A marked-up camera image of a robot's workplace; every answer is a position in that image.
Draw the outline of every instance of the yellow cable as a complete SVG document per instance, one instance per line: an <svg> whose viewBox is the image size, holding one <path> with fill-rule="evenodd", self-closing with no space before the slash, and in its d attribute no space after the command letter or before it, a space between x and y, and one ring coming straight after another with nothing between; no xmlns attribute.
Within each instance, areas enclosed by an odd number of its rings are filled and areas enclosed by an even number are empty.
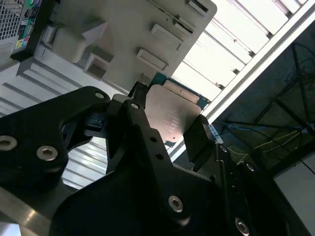
<svg viewBox="0 0 315 236"><path fill-rule="evenodd" d="M267 144L269 144L269 143L272 143L273 141L276 141L276 140L285 138L285 137L287 137L287 136L290 136L290 135L292 135L292 134L295 134L296 132L297 132L297 131L293 131L292 133L283 135L283 136L278 137L278 138L276 138L276 139L274 139L274 140L271 140L271 141L265 142L265 143L263 143L263 144L260 144L260 145L258 145L258 146L256 146L256 147L254 147L253 150L255 150L255 149L257 149L257 148L260 148L260 147L262 147L262 146L264 146L264 145L267 145ZM245 154L245 155L241 158L241 160L239 160L239 161L237 162L237 164L240 164L248 155L249 155L248 153Z"/></svg>

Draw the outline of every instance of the black metal rod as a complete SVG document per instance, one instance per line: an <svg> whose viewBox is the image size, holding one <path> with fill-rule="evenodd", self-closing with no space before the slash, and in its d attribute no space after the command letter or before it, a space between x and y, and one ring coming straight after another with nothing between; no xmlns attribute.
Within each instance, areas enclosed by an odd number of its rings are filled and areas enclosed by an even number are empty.
<svg viewBox="0 0 315 236"><path fill-rule="evenodd" d="M292 126L279 126L279 125L271 125L271 124L255 124L255 123L247 123L247 122L231 121L231 120L226 120L225 123L240 124L240 125L247 125L247 126L256 126L256 127L267 127L267 128L274 128L274 129L289 129L289 130L299 130L300 129L298 127L292 127Z"/></svg>
<svg viewBox="0 0 315 236"><path fill-rule="evenodd" d="M311 119L310 119L309 106L308 106L308 103L307 103L305 90L304 90L304 83L303 83L303 80L302 80L303 75L302 75L301 68L300 68L300 65L299 65L299 59L297 57L296 48L295 48L295 44L294 43L292 43L292 51L293 51L293 58L294 58L296 73L297 73L297 77L298 77L298 80L299 80L301 96L302 96L303 106L304 106L304 110L305 110L305 116L306 116L307 122L310 123Z"/></svg>
<svg viewBox="0 0 315 236"><path fill-rule="evenodd" d="M299 118L293 111L291 111L285 104L283 104L281 101L276 100L276 103L279 107L281 107L289 116L291 116L296 122L298 122L303 128L307 127L307 124Z"/></svg>
<svg viewBox="0 0 315 236"><path fill-rule="evenodd" d="M286 87L284 87L284 89L282 89L277 96L270 102L268 103L268 105L263 109L263 111L255 118L255 120L253 121L254 123L257 123L260 121L260 119L262 119L262 117L270 110L270 108L272 107L273 103L275 102L276 99L278 99L278 97L281 97L282 95L284 95L286 92L288 92L291 88L294 87L294 85L297 83L297 79L292 80Z"/></svg>

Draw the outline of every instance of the metal frame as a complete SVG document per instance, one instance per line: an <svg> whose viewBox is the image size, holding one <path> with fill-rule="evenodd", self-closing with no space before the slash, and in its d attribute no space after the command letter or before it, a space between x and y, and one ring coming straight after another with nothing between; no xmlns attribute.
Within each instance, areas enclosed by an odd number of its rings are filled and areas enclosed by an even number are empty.
<svg viewBox="0 0 315 236"><path fill-rule="evenodd" d="M308 0L248 65L203 111L209 123L219 115L315 20L315 0ZM183 139L169 150L172 161L186 149Z"/></svg>

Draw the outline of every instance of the usb port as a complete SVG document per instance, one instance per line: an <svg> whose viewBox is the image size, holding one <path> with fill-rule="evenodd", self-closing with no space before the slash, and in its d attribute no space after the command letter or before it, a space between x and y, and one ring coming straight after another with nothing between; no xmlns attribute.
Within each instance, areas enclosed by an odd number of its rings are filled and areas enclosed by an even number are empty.
<svg viewBox="0 0 315 236"><path fill-rule="evenodd" d="M200 13L202 16L206 16L208 8L201 4L198 0L189 0L188 5Z"/></svg>

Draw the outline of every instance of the black metal bracket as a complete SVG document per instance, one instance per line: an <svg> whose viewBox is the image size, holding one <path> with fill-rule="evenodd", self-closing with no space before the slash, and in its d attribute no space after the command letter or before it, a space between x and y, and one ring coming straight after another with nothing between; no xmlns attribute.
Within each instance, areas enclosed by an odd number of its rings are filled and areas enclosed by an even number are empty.
<svg viewBox="0 0 315 236"><path fill-rule="evenodd" d="M57 184L68 162L68 149L90 140L78 130L78 123L70 123L72 128L65 128L62 133L63 126L109 102L103 91L85 87L2 117L0 135L10 137L2 141L16 145L0 150L0 183L26 188Z"/></svg>

